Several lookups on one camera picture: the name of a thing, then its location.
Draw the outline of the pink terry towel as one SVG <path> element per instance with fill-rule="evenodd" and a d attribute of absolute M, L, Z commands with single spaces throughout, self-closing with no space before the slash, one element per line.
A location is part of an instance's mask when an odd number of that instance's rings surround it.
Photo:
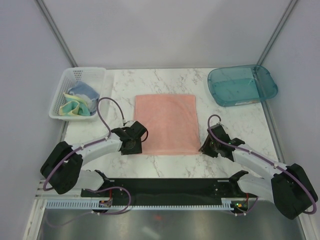
<path fill-rule="evenodd" d="M 192 94 L 145 94 L 135 97 L 134 119 L 148 130 L 142 154 L 197 155 L 201 146 Z"/>

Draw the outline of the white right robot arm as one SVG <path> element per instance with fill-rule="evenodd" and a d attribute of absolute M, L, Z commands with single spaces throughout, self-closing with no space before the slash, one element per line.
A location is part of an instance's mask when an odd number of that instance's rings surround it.
<path fill-rule="evenodd" d="M 200 148 L 204 155 L 221 156 L 247 167 L 257 175 L 244 174 L 228 185 L 229 193 L 241 197 L 253 194 L 275 205 L 286 218 L 293 220 L 300 214 L 314 214 L 318 195 L 305 170 L 294 163 L 286 165 L 253 150 L 239 138 L 231 139 L 221 124 L 207 129 L 208 136 Z"/>

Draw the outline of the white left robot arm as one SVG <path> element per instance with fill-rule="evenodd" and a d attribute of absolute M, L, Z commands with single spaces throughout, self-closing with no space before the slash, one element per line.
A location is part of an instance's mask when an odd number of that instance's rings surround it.
<path fill-rule="evenodd" d="M 79 144 L 59 142 L 42 167 L 44 191 L 55 190 L 63 195 L 72 189 L 82 189 L 105 197 L 110 190 L 109 180 L 100 170 L 83 170 L 82 167 L 102 156 L 119 152 L 121 155 L 142 153 L 142 137 L 149 132 L 138 121 L 129 121 L 123 127 L 112 129 L 106 136 Z"/>

